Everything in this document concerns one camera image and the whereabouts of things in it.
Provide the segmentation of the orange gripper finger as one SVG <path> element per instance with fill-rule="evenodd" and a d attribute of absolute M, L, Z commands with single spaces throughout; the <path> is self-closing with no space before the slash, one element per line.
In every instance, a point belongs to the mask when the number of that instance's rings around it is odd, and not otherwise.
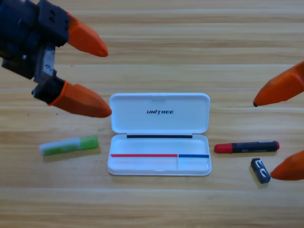
<path fill-rule="evenodd" d="M 269 80 L 256 95 L 254 107 L 287 101 L 304 91 L 304 62 Z"/>
<path fill-rule="evenodd" d="M 52 77 L 38 84 L 33 97 L 72 114 L 106 118 L 112 114 L 110 106 L 96 92 L 79 84 L 71 84 Z"/>
<path fill-rule="evenodd" d="M 298 181 L 304 179 L 304 151 L 286 158 L 271 173 L 271 178 L 282 181 Z"/>

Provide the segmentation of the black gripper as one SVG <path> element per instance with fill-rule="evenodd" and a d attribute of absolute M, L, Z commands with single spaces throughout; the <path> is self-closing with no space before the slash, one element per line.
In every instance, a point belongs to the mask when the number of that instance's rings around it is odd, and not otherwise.
<path fill-rule="evenodd" d="M 55 48 L 66 43 L 98 57 L 108 49 L 98 33 L 47 0 L 0 2 L 2 67 L 36 83 L 55 82 Z"/>

